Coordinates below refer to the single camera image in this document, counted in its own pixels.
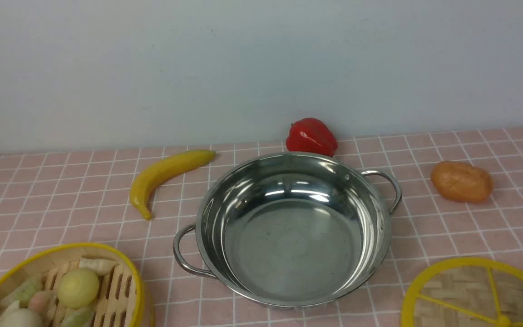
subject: green vegetable piece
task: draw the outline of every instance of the green vegetable piece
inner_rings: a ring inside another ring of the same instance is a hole
[[[80,308],[66,317],[60,327],[87,327],[92,322],[94,310],[90,306]]]
[[[42,283],[41,274],[36,274],[25,280],[18,288],[16,288],[11,294],[3,298],[0,302],[0,306],[8,307],[14,301],[19,300],[19,304],[25,308],[30,302],[31,297],[37,291],[44,289]]]

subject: toy food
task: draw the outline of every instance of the toy food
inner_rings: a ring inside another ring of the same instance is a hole
[[[77,268],[68,271],[58,287],[58,300],[71,309],[85,307],[98,295],[100,282],[94,271]]]
[[[47,311],[49,300],[53,295],[54,291],[52,290],[35,292],[29,304],[27,304],[27,308],[39,315],[43,315]]]
[[[1,326],[2,321],[4,321],[11,312],[16,311],[18,309],[19,309],[19,300],[14,301],[7,308],[5,308],[4,312],[0,315],[0,326]]]
[[[19,300],[19,304],[25,308],[35,292],[41,291],[42,289],[44,289],[42,275],[38,273],[26,279],[25,282],[11,292],[11,294],[3,298],[0,305],[2,307],[7,307],[14,301]]]
[[[442,197],[458,202],[480,203],[493,191],[492,176],[465,162],[438,163],[431,171],[431,182]]]
[[[42,318],[29,309],[17,309],[12,311],[1,322],[0,327],[43,327]]]
[[[332,157],[338,149],[338,141],[321,120],[304,118],[290,127],[286,147],[288,151],[303,151]]]
[[[152,213],[147,203],[152,191],[169,178],[207,165],[213,158],[214,151],[198,149],[178,153],[153,163],[133,180],[130,187],[130,203],[146,220],[151,220]]]
[[[78,264],[79,268],[86,268],[94,271],[98,276],[108,275],[116,266],[116,261],[107,259],[85,259],[81,258]]]
[[[90,307],[80,308],[64,318],[60,327],[86,327],[92,322],[94,310]]]

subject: yellow rim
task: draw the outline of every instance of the yellow rim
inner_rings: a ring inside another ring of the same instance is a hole
[[[150,312],[149,314],[151,315],[151,319],[149,321],[149,325],[151,327],[153,327],[154,324],[155,324],[155,321],[154,321],[154,319],[155,319],[154,318],[154,306],[152,305],[153,302],[152,302],[151,292],[148,292],[148,290],[147,290],[147,298],[149,298],[149,302],[151,303],[151,306],[149,307],[149,312]]]
[[[442,271],[446,271],[452,268],[462,267],[462,266],[480,266],[485,267],[488,270],[488,277],[490,279],[490,285],[492,288],[492,292],[494,294],[494,303],[496,305],[496,309],[498,310],[498,317],[501,317],[500,315],[500,304],[498,299],[498,294],[495,288],[495,284],[493,281],[492,276],[492,269],[497,269],[500,271],[503,271],[505,273],[509,273],[510,275],[513,275],[521,281],[523,281],[523,271],[516,269],[512,266],[506,265],[505,263],[499,263],[497,261],[484,259],[484,258],[455,258],[455,259],[448,259],[445,261],[441,261],[439,263],[435,263],[434,265],[431,265],[427,269],[425,269],[421,274],[419,274],[413,283],[411,283],[411,286],[409,286],[409,289],[407,290],[407,293],[405,294],[405,300],[403,301],[403,308],[401,310],[401,327],[413,327],[414,325],[414,313],[415,313],[415,302],[417,301],[417,298],[424,298],[425,300],[429,300],[431,302],[452,308],[454,310],[457,310],[459,312],[463,312],[465,314],[468,314],[472,317],[482,319],[484,321],[488,321],[489,323],[498,323],[498,321],[484,317],[483,315],[479,315],[475,312],[471,312],[469,310],[465,310],[463,308],[459,308],[457,306],[452,306],[451,304],[444,303],[441,300],[437,300],[434,298],[429,298],[427,296],[424,296],[422,294],[419,294],[421,291],[421,288],[427,284],[427,282],[433,278],[438,273],[441,273]],[[523,322],[521,323],[513,323],[513,326],[523,326]]]
[[[32,261],[35,261],[35,260],[37,260],[37,259],[39,259],[39,258],[41,258],[43,256],[46,256],[46,255],[48,255],[48,254],[50,254],[52,252],[56,252],[56,251],[60,251],[60,250],[66,250],[68,248],[74,248],[74,247],[99,247],[99,248],[103,248],[105,250],[111,251],[114,254],[118,255],[128,265],[128,268],[130,269],[130,271],[132,271],[135,283],[137,285],[141,286],[141,287],[137,288],[137,292],[144,291],[143,287],[142,287],[143,282],[141,281],[141,278],[138,275],[137,268],[135,267],[135,265],[133,265],[133,263],[130,261],[130,259],[127,258],[126,255],[124,255],[119,250],[116,250],[113,247],[110,247],[110,246],[107,246],[107,245],[104,245],[104,244],[100,244],[100,243],[71,243],[71,244],[65,244],[65,245],[61,245],[61,246],[56,246],[54,248],[50,248],[49,250],[42,251],[42,252],[34,255],[33,257],[25,259],[23,262],[19,263],[19,265],[17,265],[16,267],[13,267],[12,269],[10,269],[5,275],[3,275],[0,278],[0,285],[6,279],[11,277],[16,271],[21,269],[24,265],[27,265],[28,263],[31,263]],[[138,294],[138,296],[137,296],[137,301],[136,301],[136,303],[134,305],[133,318],[131,318],[131,320],[130,320],[130,325],[131,326],[136,326],[137,325],[139,311],[145,305],[145,303],[144,303],[144,301],[145,301],[144,295],[145,294],[141,293],[141,294]]]

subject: bamboo steamer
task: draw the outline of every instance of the bamboo steamer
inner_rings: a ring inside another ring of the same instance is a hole
[[[100,277],[93,327],[154,326],[152,300],[135,265],[120,251],[99,243],[66,244],[26,259],[0,278],[0,300],[36,273],[42,274],[45,290],[56,289],[67,271],[78,268],[80,258],[118,263],[110,274]],[[55,304],[55,310],[44,319],[44,327],[58,327],[74,311],[58,300]]]
[[[523,327],[523,271],[485,258],[435,263],[409,286],[401,327]]]

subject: wall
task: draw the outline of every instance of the wall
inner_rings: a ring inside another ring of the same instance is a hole
[[[523,124],[523,1],[0,0],[0,151]]]

